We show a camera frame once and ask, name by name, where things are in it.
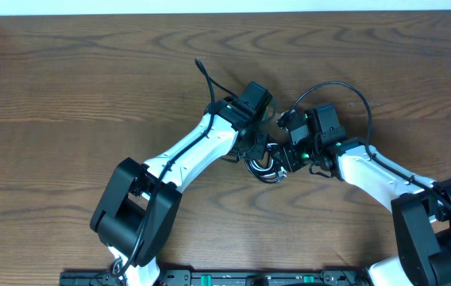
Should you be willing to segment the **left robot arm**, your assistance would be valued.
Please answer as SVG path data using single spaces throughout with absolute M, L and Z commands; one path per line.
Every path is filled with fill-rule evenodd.
M 210 164 L 225 155 L 260 159 L 262 131 L 272 95 L 251 82 L 239 97 L 212 101 L 199 124 L 160 155 L 139 164 L 124 159 L 106 185 L 90 228 L 114 255 L 111 277 L 120 285 L 153 285 L 156 256 L 175 221 L 183 192 Z

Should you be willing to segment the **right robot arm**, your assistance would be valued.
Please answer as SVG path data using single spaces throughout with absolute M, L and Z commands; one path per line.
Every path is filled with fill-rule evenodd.
M 371 284 L 451 285 L 451 179 L 420 176 L 347 137 L 329 102 L 286 111 L 277 124 L 290 138 L 273 157 L 279 164 L 358 187 L 391 213 L 398 253 L 368 267 Z

